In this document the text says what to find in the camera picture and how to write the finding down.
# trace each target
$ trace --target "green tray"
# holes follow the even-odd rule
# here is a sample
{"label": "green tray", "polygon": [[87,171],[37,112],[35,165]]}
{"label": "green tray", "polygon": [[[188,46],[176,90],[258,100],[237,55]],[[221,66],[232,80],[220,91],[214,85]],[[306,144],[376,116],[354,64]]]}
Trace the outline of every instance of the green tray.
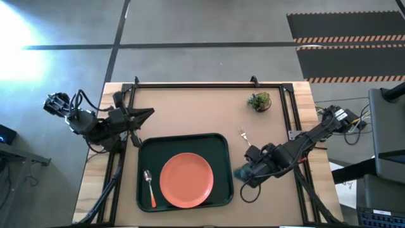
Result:
{"label": "green tray", "polygon": [[[228,143],[220,134],[198,134],[189,136],[156,137],[145,140],[139,148],[137,204],[145,212],[164,212],[184,210],[171,205],[163,196],[160,186],[160,172],[165,163],[173,156],[191,152],[203,157],[211,166],[214,186],[208,198],[194,208],[223,206],[234,196],[234,184],[230,167]],[[151,195],[143,171],[152,173],[152,189],[157,207],[151,206]]]}

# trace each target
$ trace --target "fork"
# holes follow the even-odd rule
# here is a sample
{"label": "fork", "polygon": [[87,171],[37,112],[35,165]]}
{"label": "fork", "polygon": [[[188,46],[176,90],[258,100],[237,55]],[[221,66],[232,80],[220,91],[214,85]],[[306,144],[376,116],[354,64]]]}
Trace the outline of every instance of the fork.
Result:
{"label": "fork", "polygon": [[244,131],[243,127],[239,126],[238,129],[239,129],[240,136],[242,136],[242,138],[244,138],[246,140],[246,142],[249,146],[252,146],[251,143],[249,142],[249,140],[247,139],[247,135],[246,135],[246,132]]}

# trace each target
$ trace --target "small plant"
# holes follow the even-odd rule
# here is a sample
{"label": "small plant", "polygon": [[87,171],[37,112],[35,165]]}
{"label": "small plant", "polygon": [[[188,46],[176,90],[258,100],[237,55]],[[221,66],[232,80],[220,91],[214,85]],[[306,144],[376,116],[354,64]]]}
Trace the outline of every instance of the small plant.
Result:
{"label": "small plant", "polygon": [[271,106],[270,94],[268,94],[267,92],[252,94],[252,96],[247,99],[247,103],[251,105],[252,108],[254,108],[256,111],[266,111]]}

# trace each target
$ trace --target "orange plate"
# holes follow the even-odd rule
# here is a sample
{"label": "orange plate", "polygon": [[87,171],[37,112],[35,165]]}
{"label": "orange plate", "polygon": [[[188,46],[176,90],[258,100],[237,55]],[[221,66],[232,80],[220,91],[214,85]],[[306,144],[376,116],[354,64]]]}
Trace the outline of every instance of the orange plate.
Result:
{"label": "orange plate", "polygon": [[160,188],[169,203],[180,208],[200,205],[214,185],[208,162],[195,153],[181,153],[170,158],[160,173]]}

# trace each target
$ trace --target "spoon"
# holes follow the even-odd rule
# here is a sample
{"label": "spoon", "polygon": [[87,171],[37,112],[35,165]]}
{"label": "spoon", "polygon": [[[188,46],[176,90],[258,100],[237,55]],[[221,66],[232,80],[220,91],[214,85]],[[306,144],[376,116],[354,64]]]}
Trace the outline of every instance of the spoon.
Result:
{"label": "spoon", "polygon": [[154,200],[153,192],[152,192],[152,186],[151,186],[151,181],[152,181],[152,174],[149,170],[144,171],[144,178],[145,181],[149,183],[149,190],[151,191],[151,202],[152,202],[152,207],[156,208],[156,202]]}

